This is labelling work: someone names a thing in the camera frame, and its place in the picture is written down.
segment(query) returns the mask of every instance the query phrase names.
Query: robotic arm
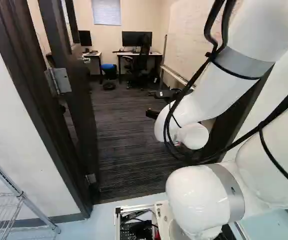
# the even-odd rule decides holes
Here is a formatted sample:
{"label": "robotic arm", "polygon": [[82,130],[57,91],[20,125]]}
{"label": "robotic arm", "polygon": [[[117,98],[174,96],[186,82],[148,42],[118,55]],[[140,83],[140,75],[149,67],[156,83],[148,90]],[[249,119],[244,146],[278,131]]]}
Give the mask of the robotic arm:
{"label": "robotic arm", "polygon": [[[229,28],[227,47],[208,65],[195,91],[174,111],[169,123],[172,140],[193,150],[202,148],[208,131],[198,122],[226,111],[287,50],[288,1],[245,0]],[[155,136],[161,142],[168,112],[166,106],[155,123]]]}
{"label": "robotic arm", "polygon": [[[173,112],[171,139],[193,150],[202,148],[208,131],[198,122],[226,111],[287,50],[288,1],[244,0],[230,27],[227,47],[208,64],[195,91]],[[161,142],[168,112],[169,106],[155,123],[155,136]],[[273,208],[288,209],[288,178],[262,146],[264,136],[271,154],[288,174],[285,128],[288,110],[249,138],[235,161],[184,167],[170,175],[166,183],[169,204],[187,236],[211,240],[223,224]]]}

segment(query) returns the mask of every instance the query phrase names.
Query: electronics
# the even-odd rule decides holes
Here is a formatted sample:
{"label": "electronics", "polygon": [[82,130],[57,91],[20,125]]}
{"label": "electronics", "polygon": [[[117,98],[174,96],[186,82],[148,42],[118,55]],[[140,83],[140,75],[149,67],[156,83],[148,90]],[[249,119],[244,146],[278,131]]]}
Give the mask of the electronics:
{"label": "electronics", "polygon": [[90,37],[90,31],[79,30],[79,39],[81,46],[92,46],[92,39]]}
{"label": "electronics", "polygon": [[152,46],[153,32],[151,31],[122,31],[124,47],[140,47],[143,45],[143,36],[149,37],[149,45]]}

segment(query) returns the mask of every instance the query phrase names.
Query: beige wall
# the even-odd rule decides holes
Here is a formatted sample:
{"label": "beige wall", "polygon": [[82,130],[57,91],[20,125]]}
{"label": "beige wall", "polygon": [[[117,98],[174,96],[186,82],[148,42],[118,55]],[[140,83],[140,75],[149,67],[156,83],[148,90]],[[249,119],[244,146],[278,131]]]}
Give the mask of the beige wall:
{"label": "beige wall", "polygon": [[90,30],[92,49],[102,52],[102,63],[117,64],[112,51],[122,47],[122,31],[153,32],[152,50],[162,49],[160,40],[162,0],[121,0],[121,26],[94,25],[91,0],[74,0],[79,30]]}
{"label": "beige wall", "polygon": [[[46,60],[46,54],[50,53],[51,50],[50,50],[50,46],[48,43],[48,38],[46,35],[42,15],[40,13],[38,0],[27,0],[27,3],[28,3],[29,10],[30,10],[30,15],[31,15],[32,20],[33,20],[33,24],[35,27],[35,31],[37,34],[40,48],[43,52],[43,56],[44,56],[46,65],[47,65],[47,67],[49,67],[48,61]],[[72,33],[70,30],[69,24],[67,24],[67,31],[68,31],[70,44],[72,45],[73,44],[73,37],[72,37]]]}
{"label": "beige wall", "polygon": [[[162,6],[161,6],[161,28],[160,28],[160,39],[161,39],[160,52],[162,53],[164,49],[164,37],[168,33],[170,7],[172,6],[174,2],[178,0],[161,0],[161,1],[162,1]],[[163,80],[164,80],[164,83],[171,88],[181,87],[181,84],[167,72],[164,73]]]}

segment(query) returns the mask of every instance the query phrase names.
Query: office chair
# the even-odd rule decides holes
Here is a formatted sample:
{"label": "office chair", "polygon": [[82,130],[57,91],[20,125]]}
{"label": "office chair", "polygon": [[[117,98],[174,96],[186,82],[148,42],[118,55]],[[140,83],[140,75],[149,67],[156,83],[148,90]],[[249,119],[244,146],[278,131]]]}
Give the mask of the office chair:
{"label": "office chair", "polygon": [[131,74],[127,81],[128,89],[147,85],[148,74],[144,73],[144,71],[147,70],[147,61],[150,51],[148,36],[143,35],[138,45],[141,46],[141,48],[139,55],[136,58],[131,56],[122,56],[122,58],[127,62],[127,65],[125,65],[127,73]]}

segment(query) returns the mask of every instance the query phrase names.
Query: gray floor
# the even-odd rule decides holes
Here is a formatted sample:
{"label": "gray floor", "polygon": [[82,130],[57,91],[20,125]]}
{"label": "gray floor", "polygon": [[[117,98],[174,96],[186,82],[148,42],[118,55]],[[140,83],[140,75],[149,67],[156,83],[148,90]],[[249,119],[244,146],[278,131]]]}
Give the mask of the gray floor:
{"label": "gray floor", "polygon": [[161,110],[165,101],[147,91],[118,85],[104,91],[91,84],[98,131],[101,202],[140,197],[165,191],[169,174],[184,166],[154,137],[148,108]]}

